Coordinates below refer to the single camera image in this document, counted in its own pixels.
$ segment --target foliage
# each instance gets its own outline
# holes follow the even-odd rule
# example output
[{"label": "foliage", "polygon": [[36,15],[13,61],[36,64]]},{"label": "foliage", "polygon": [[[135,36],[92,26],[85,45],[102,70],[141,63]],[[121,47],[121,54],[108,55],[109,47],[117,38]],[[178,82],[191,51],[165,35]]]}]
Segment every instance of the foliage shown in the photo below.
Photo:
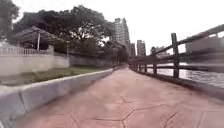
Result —
[{"label": "foliage", "polygon": [[18,10],[11,0],[0,0],[0,41],[9,38],[12,20],[17,18]]},{"label": "foliage", "polygon": [[[90,55],[98,54],[102,39],[113,32],[113,24],[106,21],[103,14],[84,6],[60,12],[42,10],[38,13],[25,13],[14,25],[14,32],[32,26],[69,41],[71,51]],[[58,51],[65,52],[65,44],[56,45]]]},{"label": "foliage", "polygon": [[118,42],[104,42],[104,47],[102,47],[102,54],[113,61],[119,63],[128,61],[127,48]]}]

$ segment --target wooden railing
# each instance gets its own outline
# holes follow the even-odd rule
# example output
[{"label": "wooden railing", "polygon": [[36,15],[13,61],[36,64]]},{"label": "wooden railing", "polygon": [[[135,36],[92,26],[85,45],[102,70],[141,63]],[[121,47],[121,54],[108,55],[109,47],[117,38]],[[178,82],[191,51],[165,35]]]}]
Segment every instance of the wooden railing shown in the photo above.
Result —
[{"label": "wooden railing", "polygon": [[[141,72],[149,73],[148,69],[153,69],[152,75],[157,75],[157,69],[173,69],[173,77],[179,78],[179,70],[195,70],[195,71],[209,71],[209,72],[221,72],[224,73],[224,66],[206,66],[206,65],[180,65],[180,62],[191,62],[198,59],[210,58],[212,60],[219,59],[224,60],[224,47],[216,49],[206,49],[203,51],[185,52],[179,53],[178,46],[187,43],[197,43],[197,40],[203,39],[213,34],[224,31],[224,24],[188,37],[184,40],[177,41],[176,33],[171,34],[172,44],[156,51],[153,47],[151,49],[151,55],[144,57],[135,57],[130,59],[130,68]],[[165,57],[158,57],[159,53],[166,52],[167,50],[173,49],[173,55]],[[173,63],[172,66],[160,66],[158,64]]]}]

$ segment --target paved path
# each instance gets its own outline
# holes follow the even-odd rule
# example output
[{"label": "paved path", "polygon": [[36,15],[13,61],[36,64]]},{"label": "paved path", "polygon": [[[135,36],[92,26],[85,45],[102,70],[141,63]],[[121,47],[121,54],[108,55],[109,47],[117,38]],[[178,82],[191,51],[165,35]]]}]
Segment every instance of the paved path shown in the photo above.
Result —
[{"label": "paved path", "polygon": [[41,107],[17,128],[224,128],[224,102],[121,69]]}]

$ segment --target skyscraper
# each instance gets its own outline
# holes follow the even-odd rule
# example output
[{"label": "skyscraper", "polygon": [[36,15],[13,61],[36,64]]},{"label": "skyscraper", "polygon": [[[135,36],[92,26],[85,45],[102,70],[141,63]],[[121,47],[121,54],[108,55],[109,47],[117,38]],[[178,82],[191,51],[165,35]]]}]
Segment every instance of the skyscraper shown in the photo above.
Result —
[{"label": "skyscraper", "polygon": [[114,34],[110,38],[111,41],[117,41],[127,48],[129,56],[131,55],[131,44],[126,19],[116,18],[114,22]]},{"label": "skyscraper", "polygon": [[146,50],[145,50],[145,42],[142,40],[137,40],[137,52],[138,56],[145,56]]}]

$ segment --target railing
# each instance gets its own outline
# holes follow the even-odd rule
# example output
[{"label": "railing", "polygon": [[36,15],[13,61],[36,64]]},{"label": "railing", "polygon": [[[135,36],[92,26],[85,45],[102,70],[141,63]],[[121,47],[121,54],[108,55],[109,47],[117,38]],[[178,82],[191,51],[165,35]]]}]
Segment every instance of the railing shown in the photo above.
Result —
[{"label": "railing", "polygon": [[[157,69],[173,69],[173,77],[179,78],[179,70],[195,70],[195,71],[209,71],[209,72],[221,72],[224,73],[224,66],[205,66],[205,65],[180,65],[180,62],[189,62],[197,59],[206,59],[206,57],[210,57],[210,59],[224,59],[224,49],[206,49],[203,51],[196,52],[185,52],[179,53],[178,46],[181,44],[187,43],[197,43],[194,41],[200,40],[202,38],[208,37],[213,34],[217,34],[219,32],[224,31],[224,24],[211,28],[207,31],[201,32],[194,36],[188,37],[184,40],[177,41],[176,33],[171,34],[172,44],[170,46],[165,47],[159,51],[156,51],[155,48],[152,48],[151,55],[145,57],[135,57],[130,60],[130,68],[141,72],[149,74],[148,69],[153,69],[153,73],[151,75],[157,76]],[[159,53],[166,52],[167,50],[173,49],[173,55],[165,56],[159,58],[157,55]],[[164,63],[173,63],[173,66],[160,66],[158,64]]]},{"label": "railing", "polygon": [[0,55],[16,55],[16,54],[49,54],[49,52],[47,50],[0,47]]}]

